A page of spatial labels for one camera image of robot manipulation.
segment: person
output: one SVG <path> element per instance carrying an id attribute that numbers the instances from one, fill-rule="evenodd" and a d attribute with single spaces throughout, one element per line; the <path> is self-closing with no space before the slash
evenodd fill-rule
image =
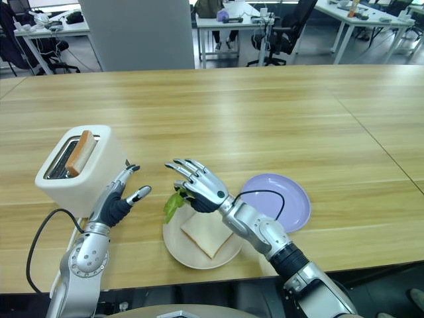
<path id="1" fill-rule="evenodd" d="M 237 35 L 239 34 L 238 30 L 232 30 L 230 32 L 230 36 L 226 39 L 225 44 L 227 45 L 229 50 L 233 50 L 234 49 L 234 41 L 236 40 Z M 220 39 L 220 34 L 219 31 L 212 31 L 212 35 L 213 38 L 215 39 L 215 51 L 220 51 L 221 50 L 221 39 Z"/>
<path id="2" fill-rule="evenodd" d="M 424 291 L 413 288 L 408 292 L 410 299 L 422 312 L 424 312 Z M 377 318 L 395 318 L 388 313 L 378 313 Z"/>

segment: metal robotic arm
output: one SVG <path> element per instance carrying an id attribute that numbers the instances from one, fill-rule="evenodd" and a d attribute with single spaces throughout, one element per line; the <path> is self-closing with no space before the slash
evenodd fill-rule
<path id="1" fill-rule="evenodd" d="M 61 282 L 56 287 L 47 318 L 91 317 L 97 306 L 100 282 L 109 259 L 109 233 L 133 205 L 152 190 L 144 186 L 121 199 L 130 175 L 140 169 L 131 165 L 106 188 L 97 201 L 84 233 L 60 262 Z"/>
<path id="2" fill-rule="evenodd" d="M 229 194 L 225 184 L 195 160 L 175 159 L 165 164 L 186 180 L 176 181 L 184 188 L 184 201 L 198 212 L 218 210 L 223 222 L 263 254 L 282 277 L 284 289 L 297 301 L 307 317 L 333 318 L 356 314 L 350 299 L 292 242 L 279 222 L 257 212 L 242 199 Z"/>

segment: power cord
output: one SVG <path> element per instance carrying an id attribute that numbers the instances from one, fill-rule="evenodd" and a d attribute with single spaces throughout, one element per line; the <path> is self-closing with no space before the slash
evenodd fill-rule
<path id="1" fill-rule="evenodd" d="M 77 230 L 80 233 L 84 233 L 83 229 L 80 227 L 80 225 L 78 224 L 78 222 L 75 219 L 75 217 L 68 210 L 65 210 L 65 209 L 62 209 L 62 208 L 55 209 L 55 210 L 51 211 L 47 215 L 47 217 L 44 219 L 44 221 L 41 223 L 40 227 L 37 230 L 37 233 L 34 236 L 34 240 L 32 240 L 31 247 L 29 248 L 28 258 L 26 260 L 26 280 L 28 281 L 28 284 L 31 286 L 31 288 L 38 295 L 42 295 L 42 296 L 44 296 L 44 294 L 37 288 L 37 286 L 35 286 L 34 282 L 32 281 L 32 278 L 31 278 L 31 273 L 30 273 L 31 260 L 32 260 L 32 255 L 34 254 L 35 245 L 37 244 L 38 238 L 40 237 L 40 234 L 41 234 L 42 230 L 46 226 L 47 222 L 49 222 L 49 220 L 52 218 L 52 216 L 55 215 L 57 212 L 64 212 L 64 213 L 66 213 L 71 218 L 72 222 L 74 222 L 74 225 L 77 228 Z"/>
<path id="2" fill-rule="evenodd" d="M 239 194 L 238 194 L 238 195 L 234 198 L 233 206 L 234 206 L 235 202 L 237 201 L 237 199 L 238 199 L 240 196 L 242 196 L 242 195 L 244 195 L 244 194 L 256 193 L 256 192 L 269 192 L 269 193 L 275 193 L 275 194 L 277 194 L 277 195 L 279 195 L 279 196 L 281 197 L 281 199 L 283 200 L 283 203 L 282 203 L 282 206 L 281 206 L 280 211 L 278 212 L 278 214 L 277 214 L 277 216 L 276 216 L 276 218 L 275 218 L 275 220 L 277 221 L 277 220 L 280 218 L 280 215 L 281 215 L 281 213 L 282 213 L 282 211 L 283 211 L 283 209 L 284 209 L 284 206 L 286 205 L 286 201 L 285 201 L 285 199 L 284 199 L 284 196 L 283 196 L 280 192 L 277 192 L 277 191 L 274 191 L 274 190 L 250 190 L 250 191 L 240 192 L 240 193 L 239 193 Z"/>
<path id="3" fill-rule="evenodd" d="M 89 71 L 91 71 L 91 72 L 93 72 L 94 73 L 94 71 L 91 69 L 91 68 L 89 68 L 88 66 L 86 66 L 83 62 L 81 62 L 81 60 L 79 59 L 79 58 L 77 58 L 76 56 L 75 56 L 75 54 L 74 53 L 72 53 L 72 51 L 68 48 L 67 49 L 67 51 L 82 65 L 82 66 L 84 66 L 87 70 L 89 70 Z"/>

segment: white desk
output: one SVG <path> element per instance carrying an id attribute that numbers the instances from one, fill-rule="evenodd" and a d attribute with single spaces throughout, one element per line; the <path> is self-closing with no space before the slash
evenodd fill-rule
<path id="1" fill-rule="evenodd" d="M 343 32 L 343 28 L 345 25 L 348 25 L 347 32 L 343 38 L 342 44 L 337 51 L 335 60 L 333 64 L 339 64 L 340 60 L 343 56 L 343 53 L 345 52 L 346 46 L 350 40 L 350 37 L 352 35 L 352 32 L 355 27 L 394 27 L 398 28 L 398 32 L 392 42 L 392 45 L 390 46 L 390 49 L 388 50 L 385 58 L 383 59 L 383 64 L 387 63 L 387 61 L 390 59 L 390 56 L 392 56 L 394 50 L 398 46 L 402 36 L 405 34 L 405 31 L 407 28 L 411 27 L 413 23 L 407 23 L 399 20 L 397 17 L 394 17 L 393 15 L 389 15 L 388 13 L 381 12 L 377 9 L 366 7 L 368 10 L 366 11 L 366 14 L 369 16 L 368 20 L 360 20 L 356 17 L 354 18 L 348 18 L 347 14 L 348 11 L 342 10 L 337 8 L 336 4 L 328 4 L 327 0 L 318 0 L 317 4 L 315 5 L 315 8 L 318 11 L 321 11 L 322 13 L 325 13 L 326 15 L 329 15 L 330 17 L 333 17 L 336 20 L 339 20 L 341 22 L 339 31 L 336 35 L 336 39 L 334 42 L 333 47 L 331 48 L 331 52 L 334 53 L 337 50 L 337 46 L 339 45 L 339 41 Z M 389 23 L 381 22 L 380 18 L 389 18 L 392 21 Z M 296 52 L 299 52 L 300 42 L 297 46 Z"/>
<path id="2" fill-rule="evenodd" d="M 205 35 L 208 31 L 218 30 L 254 30 L 260 28 L 260 25 L 251 23 L 250 16 L 259 16 L 259 11 L 244 1 L 232 1 L 224 3 L 226 10 L 228 11 L 230 18 L 237 18 L 242 16 L 243 22 L 241 23 L 222 23 L 218 22 L 217 19 L 201 19 L 196 15 L 197 29 L 199 31 L 199 55 L 201 56 L 202 67 L 206 68 L 206 55 L 215 55 L 217 53 L 206 53 L 205 49 Z M 265 45 L 261 46 L 262 55 L 265 53 Z"/>
<path id="3" fill-rule="evenodd" d="M 59 21 L 61 20 L 63 22 L 64 29 L 58 32 L 52 32 L 46 28 L 39 28 L 36 29 L 34 32 L 28 32 L 25 30 L 15 30 L 15 36 L 21 36 L 26 45 L 30 48 L 31 52 L 34 54 L 35 58 L 37 59 L 38 63 L 41 65 L 43 70 L 46 72 L 46 74 L 53 74 L 52 70 L 48 67 L 46 61 L 43 60 L 42 56 L 40 55 L 40 52 L 37 50 L 34 43 L 31 41 L 31 39 L 34 38 L 50 38 L 52 36 L 77 36 L 77 35 L 85 35 L 88 36 L 88 39 L 91 43 L 91 47 L 93 47 L 93 43 L 91 41 L 90 37 L 90 29 L 88 27 L 88 24 L 84 22 L 80 23 L 74 23 L 72 25 L 69 25 L 66 23 L 65 16 L 69 15 L 71 12 L 67 11 L 60 15 L 56 15 L 55 17 L 52 17 L 51 21 Z"/>

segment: slice of bread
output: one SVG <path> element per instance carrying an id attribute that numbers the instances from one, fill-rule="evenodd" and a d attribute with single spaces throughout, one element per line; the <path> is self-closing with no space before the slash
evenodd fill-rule
<path id="1" fill-rule="evenodd" d="M 74 151 L 65 164 L 65 168 L 69 171 L 71 176 L 76 177 L 82 172 L 96 143 L 91 131 L 82 132 Z"/>
<path id="2" fill-rule="evenodd" d="M 218 211 L 212 213 L 194 213 L 182 226 L 181 230 L 210 258 L 214 258 L 221 246 L 232 235 L 222 222 Z"/>

